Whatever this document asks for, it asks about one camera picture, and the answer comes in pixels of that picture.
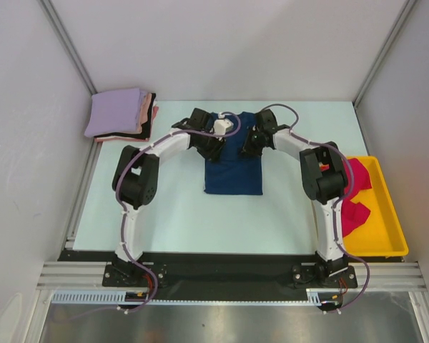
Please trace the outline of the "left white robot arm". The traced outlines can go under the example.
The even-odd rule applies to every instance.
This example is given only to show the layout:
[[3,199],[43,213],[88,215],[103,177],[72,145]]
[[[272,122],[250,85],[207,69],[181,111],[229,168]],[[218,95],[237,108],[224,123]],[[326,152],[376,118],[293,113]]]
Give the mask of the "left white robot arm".
[[177,154],[194,147],[208,161],[217,161],[233,132],[233,122],[226,114],[194,109],[189,118],[173,124],[161,138],[142,148],[123,148],[112,181],[116,201],[121,206],[119,245],[112,268],[130,286],[142,281],[147,272],[138,264],[143,254],[136,233],[137,218],[157,193],[160,166]]

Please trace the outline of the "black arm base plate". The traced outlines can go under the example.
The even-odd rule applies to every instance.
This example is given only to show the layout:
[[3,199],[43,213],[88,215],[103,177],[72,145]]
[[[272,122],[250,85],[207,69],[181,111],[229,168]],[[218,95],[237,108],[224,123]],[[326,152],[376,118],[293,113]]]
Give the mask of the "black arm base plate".
[[286,289],[334,289],[346,292],[358,287],[354,267],[327,279],[319,278],[314,254],[196,254],[146,252],[137,266],[146,271],[140,278],[127,278],[112,268],[114,252],[64,250],[61,262],[105,262],[102,285],[143,291],[153,297],[169,293],[284,293]]

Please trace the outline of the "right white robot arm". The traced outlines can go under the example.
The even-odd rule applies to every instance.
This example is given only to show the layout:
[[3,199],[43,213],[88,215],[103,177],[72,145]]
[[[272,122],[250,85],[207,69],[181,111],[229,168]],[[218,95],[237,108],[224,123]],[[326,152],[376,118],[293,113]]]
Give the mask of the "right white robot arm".
[[300,163],[302,187],[312,201],[317,227],[316,280],[331,287],[347,270],[347,252],[342,241],[342,203],[351,191],[352,171],[333,142],[319,143],[294,132],[294,126],[279,125],[269,107],[255,114],[241,154],[260,156],[271,148],[286,153]]

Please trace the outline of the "navy blue printed t-shirt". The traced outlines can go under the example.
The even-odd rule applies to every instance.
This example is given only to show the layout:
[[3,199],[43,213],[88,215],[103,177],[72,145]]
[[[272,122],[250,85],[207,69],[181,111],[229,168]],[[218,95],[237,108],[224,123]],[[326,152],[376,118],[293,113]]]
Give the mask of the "navy blue printed t-shirt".
[[244,111],[238,117],[228,117],[240,129],[225,139],[219,160],[205,162],[204,192],[207,194],[263,195],[261,158],[241,154],[248,131],[256,124],[255,115]]

